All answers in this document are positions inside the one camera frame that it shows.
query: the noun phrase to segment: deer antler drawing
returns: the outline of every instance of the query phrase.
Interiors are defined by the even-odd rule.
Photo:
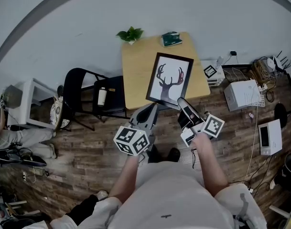
[[[171,82],[170,84],[167,84],[165,83],[165,78],[162,79],[161,78],[161,74],[163,73],[163,67],[165,66],[166,64],[162,64],[159,66],[158,70],[157,70],[157,74],[156,74],[156,77],[161,80],[161,82],[159,82],[159,85],[162,87],[162,92],[161,92],[161,100],[164,100],[164,101],[167,101],[167,102],[170,102],[172,101],[172,99],[169,97],[169,90],[171,88],[171,86],[174,86],[174,85],[180,85],[181,83],[183,83],[183,76],[184,76],[184,73],[183,73],[183,70],[181,67],[179,67],[179,75],[178,75],[178,81],[173,83],[173,78],[171,77]]]

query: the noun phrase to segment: black shoe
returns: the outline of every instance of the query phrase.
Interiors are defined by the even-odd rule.
[[[170,150],[166,158],[166,161],[178,162],[179,158],[180,158],[180,151],[176,147],[174,147]]]
[[[163,157],[159,154],[155,145],[151,148],[151,150],[146,151],[147,155],[149,156],[148,163],[159,163],[163,161]]]

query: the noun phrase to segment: potted plant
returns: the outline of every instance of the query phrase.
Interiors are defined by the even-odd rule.
[[[136,40],[140,39],[142,33],[143,30],[141,30],[141,28],[135,29],[131,26],[128,31],[120,31],[117,36],[119,36],[123,41],[132,45]]]

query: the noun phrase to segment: gray pants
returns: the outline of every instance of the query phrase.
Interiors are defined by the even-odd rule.
[[[12,143],[20,143],[21,146],[17,147],[18,149],[26,147],[36,156],[41,158],[51,158],[53,156],[52,147],[40,142],[50,140],[52,137],[53,130],[48,128],[32,128],[17,132],[3,130],[0,134],[0,149],[8,148]]]

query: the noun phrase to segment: framed picture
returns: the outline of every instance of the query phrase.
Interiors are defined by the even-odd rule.
[[[146,99],[180,109],[177,99],[185,96],[193,59],[158,52]]]

